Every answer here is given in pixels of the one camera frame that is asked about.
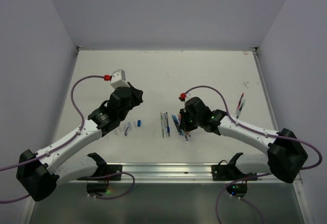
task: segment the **white panel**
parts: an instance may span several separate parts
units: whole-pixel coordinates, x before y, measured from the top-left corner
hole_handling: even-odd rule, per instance
[[[198,129],[189,142],[179,136],[170,120],[171,136],[162,138],[160,111],[177,114],[183,107],[178,97],[196,85],[211,85],[225,96],[234,111],[241,93],[246,104],[240,119],[263,128],[273,129],[264,93],[251,52],[205,51],[81,51],[72,78],[73,83],[90,74],[126,72],[126,80],[144,91],[144,102],[128,114],[119,129],[88,145],[75,157],[96,152],[109,162],[218,162],[235,153],[259,153],[258,150],[227,137]],[[100,79],[83,81],[75,99],[85,116],[96,109],[113,92]],[[224,109],[220,97],[211,90],[195,90],[213,109]],[[135,123],[140,119],[142,126]],[[132,123],[124,136],[126,122]],[[80,118],[68,97],[59,125],[57,139],[74,129]]]
[[[51,0],[0,0],[0,167],[51,143],[75,55]],[[16,169],[0,177],[0,200],[27,194]],[[0,205],[0,223],[18,223],[24,203]]]
[[[326,2],[287,0],[258,53],[278,126],[318,147],[325,158],[301,172],[316,224],[327,219]],[[316,153],[307,152],[306,165],[317,162]]]
[[[76,45],[95,49],[259,46],[285,0],[53,0]]]

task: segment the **gray floor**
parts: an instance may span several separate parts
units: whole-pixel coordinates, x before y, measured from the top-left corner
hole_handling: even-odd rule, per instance
[[[113,184],[108,196],[126,187]],[[36,203],[30,223],[218,223],[215,200],[220,188],[221,184],[137,184],[125,197],[94,201],[86,197],[84,183],[69,183]],[[261,210],[266,224],[304,223],[291,184],[249,185],[246,198]],[[225,224],[261,223],[255,209],[227,194],[219,209]]]

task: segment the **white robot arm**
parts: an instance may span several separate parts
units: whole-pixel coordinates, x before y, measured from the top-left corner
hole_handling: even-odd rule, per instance
[[[211,111],[198,97],[182,93],[184,108],[180,110],[180,129],[192,131],[198,127],[219,136],[228,136],[257,148],[262,154],[237,153],[227,165],[212,167],[214,180],[237,180],[255,173],[272,173],[278,179],[292,183],[308,155],[290,130],[266,130],[242,122],[225,111]]]
[[[110,99],[104,101],[84,121],[83,127],[71,131],[57,142],[32,153],[26,150],[19,162],[29,162],[17,169],[17,179],[35,201],[49,196],[58,185],[87,176],[107,175],[105,161],[96,153],[81,158],[79,162],[66,162],[93,141],[117,128],[128,112],[142,103],[143,92],[126,82],[123,70],[110,77],[115,89]]]

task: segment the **white table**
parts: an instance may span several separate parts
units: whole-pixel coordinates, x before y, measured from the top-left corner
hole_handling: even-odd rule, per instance
[[[210,85],[225,96],[234,113],[242,92],[246,104],[240,119],[273,129],[264,91],[252,52],[240,51],[80,51],[71,81],[91,74],[126,72],[127,81],[144,91],[144,102],[127,115],[120,127],[85,147],[74,158],[96,152],[108,162],[208,163],[229,160],[235,153],[259,151],[231,138],[197,129],[188,142],[177,134],[170,120],[171,136],[162,138],[160,111],[178,114],[183,103],[179,95],[196,85]],[[100,79],[80,83],[75,101],[85,117],[109,98],[113,89]],[[192,92],[212,110],[224,110],[220,97],[208,89]],[[142,121],[140,128],[137,120]],[[125,122],[131,122],[124,136]],[[76,128],[80,117],[67,96],[56,140]]]

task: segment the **pen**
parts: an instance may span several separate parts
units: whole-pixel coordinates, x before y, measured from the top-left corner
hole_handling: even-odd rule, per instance
[[[124,133],[125,136],[127,136],[128,128],[129,128],[129,126],[127,125],[127,128],[126,128],[125,133]]]
[[[164,123],[164,125],[165,125],[166,137],[168,137],[168,135],[167,135],[167,120],[166,120],[166,113],[163,113],[163,123]]]
[[[170,128],[169,128],[169,123],[168,123],[168,113],[166,112],[166,121],[167,121],[167,132],[168,132],[168,137],[170,137]]]
[[[242,95],[241,95],[241,98],[240,98],[240,100],[239,100],[239,103],[238,103],[238,105],[237,105],[237,107],[236,107],[235,114],[238,114],[238,113],[239,113],[239,109],[240,109],[240,106],[241,106],[241,104],[242,104],[243,97],[244,97],[244,93],[242,93]]]
[[[186,135],[186,133],[184,132],[184,130],[180,130],[182,132],[182,135],[185,137],[186,141],[189,141],[188,136]]]
[[[162,112],[160,112],[160,118],[161,118],[161,131],[162,131],[162,137],[165,137],[164,133],[164,118],[162,117]]]
[[[243,100],[243,102],[242,102],[242,104],[241,104],[241,107],[240,107],[240,109],[239,109],[239,111],[238,111],[238,113],[237,113],[237,115],[236,115],[236,118],[239,118],[239,117],[240,117],[240,115],[241,115],[241,111],[242,111],[242,109],[243,109],[243,107],[244,107],[244,104],[245,104],[245,100]]]
[[[172,118],[173,118],[174,125],[176,126],[176,129],[178,131],[178,134],[181,135],[176,116],[172,114]]]

